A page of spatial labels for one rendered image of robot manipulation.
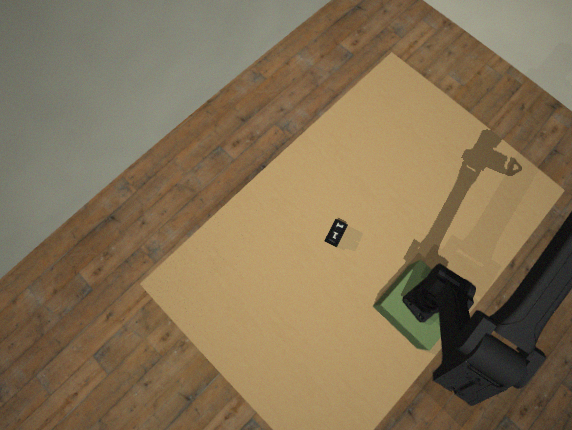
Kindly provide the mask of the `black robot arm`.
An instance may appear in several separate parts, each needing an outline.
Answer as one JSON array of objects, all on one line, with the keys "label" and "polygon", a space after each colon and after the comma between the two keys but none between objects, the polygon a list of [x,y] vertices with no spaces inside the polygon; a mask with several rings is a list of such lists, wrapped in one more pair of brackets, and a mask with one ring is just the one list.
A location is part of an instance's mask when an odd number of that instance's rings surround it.
[{"label": "black robot arm", "polygon": [[[476,310],[470,318],[476,286],[442,264],[425,279],[402,301],[419,322],[439,310],[442,363],[446,361],[433,372],[433,381],[470,406],[513,385],[520,389],[546,360],[537,340],[572,289],[572,211],[512,296],[491,316]],[[521,354],[491,335],[493,331]]]}]

